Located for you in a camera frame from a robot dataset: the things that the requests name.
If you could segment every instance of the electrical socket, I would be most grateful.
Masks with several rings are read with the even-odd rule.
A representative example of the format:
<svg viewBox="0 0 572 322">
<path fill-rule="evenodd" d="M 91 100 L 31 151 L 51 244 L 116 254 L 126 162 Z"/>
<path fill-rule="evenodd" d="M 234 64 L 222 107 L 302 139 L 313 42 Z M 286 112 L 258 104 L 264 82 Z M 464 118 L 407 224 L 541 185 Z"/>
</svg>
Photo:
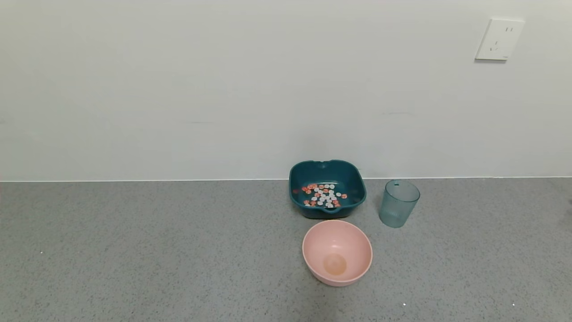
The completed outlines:
<svg viewBox="0 0 572 322">
<path fill-rule="evenodd" d="M 509 59 L 524 26 L 524 21 L 491 19 L 475 59 Z"/>
</svg>

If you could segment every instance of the plastic bowl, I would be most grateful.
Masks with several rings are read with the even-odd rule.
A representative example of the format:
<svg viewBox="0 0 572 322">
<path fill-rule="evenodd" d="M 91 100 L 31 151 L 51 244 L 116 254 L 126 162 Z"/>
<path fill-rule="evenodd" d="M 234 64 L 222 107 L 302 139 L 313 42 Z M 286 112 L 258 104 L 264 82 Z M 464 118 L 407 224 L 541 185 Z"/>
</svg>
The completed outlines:
<svg viewBox="0 0 572 322">
<path fill-rule="evenodd" d="M 341 220 L 323 221 L 310 228 L 302 242 L 302 254 L 312 274 L 331 286 L 357 281 L 374 257 L 366 234 Z"/>
<path fill-rule="evenodd" d="M 346 199 L 338 198 L 340 207 L 307 207 L 305 200 L 312 194 L 301 190 L 310 184 L 334 184 L 335 191 L 347 194 Z M 366 186 L 358 169 L 350 162 L 342 160 L 304 161 L 293 166 L 289 178 L 290 199 L 302 209 L 305 217 L 312 219 L 335 219 L 349 216 L 350 212 L 366 199 Z"/>
</svg>

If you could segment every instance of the speckled countertop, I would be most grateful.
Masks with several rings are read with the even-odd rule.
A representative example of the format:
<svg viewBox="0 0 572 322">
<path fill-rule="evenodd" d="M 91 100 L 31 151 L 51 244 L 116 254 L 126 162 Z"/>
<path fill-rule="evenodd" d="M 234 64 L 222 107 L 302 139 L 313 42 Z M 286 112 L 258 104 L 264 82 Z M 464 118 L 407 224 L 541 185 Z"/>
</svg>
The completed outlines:
<svg viewBox="0 0 572 322">
<path fill-rule="evenodd" d="M 0 321 L 572 320 L 572 179 L 414 183 L 393 229 L 366 181 L 346 288 L 306 268 L 286 181 L 4 183 Z"/>
</svg>

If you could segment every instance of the pink bowl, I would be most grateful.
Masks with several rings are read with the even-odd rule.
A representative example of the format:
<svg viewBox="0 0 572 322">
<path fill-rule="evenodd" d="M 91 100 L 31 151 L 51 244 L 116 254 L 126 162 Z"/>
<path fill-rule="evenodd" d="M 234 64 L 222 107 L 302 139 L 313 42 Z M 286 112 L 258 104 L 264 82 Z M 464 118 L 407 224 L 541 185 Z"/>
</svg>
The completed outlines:
<svg viewBox="0 0 572 322">
<path fill-rule="evenodd" d="M 357 281 L 370 268 L 373 253 L 366 234 L 341 220 L 315 224 L 302 242 L 302 254 L 312 274 L 332 286 Z"/>
</svg>

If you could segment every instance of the blue-green cup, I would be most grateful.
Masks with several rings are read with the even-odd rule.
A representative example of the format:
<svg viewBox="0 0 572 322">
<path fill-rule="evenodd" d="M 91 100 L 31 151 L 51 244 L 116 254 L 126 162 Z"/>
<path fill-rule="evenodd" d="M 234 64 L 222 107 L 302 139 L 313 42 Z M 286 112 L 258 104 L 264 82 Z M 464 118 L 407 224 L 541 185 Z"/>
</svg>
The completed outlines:
<svg viewBox="0 0 572 322">
<path fill-rule="evenodd" d="M 419 197 L 421 193 L 412 183 L 404 180 L 389 181 L 383 193 L 379 219 L 393 228 L 405 225 Z"/>
</svg>

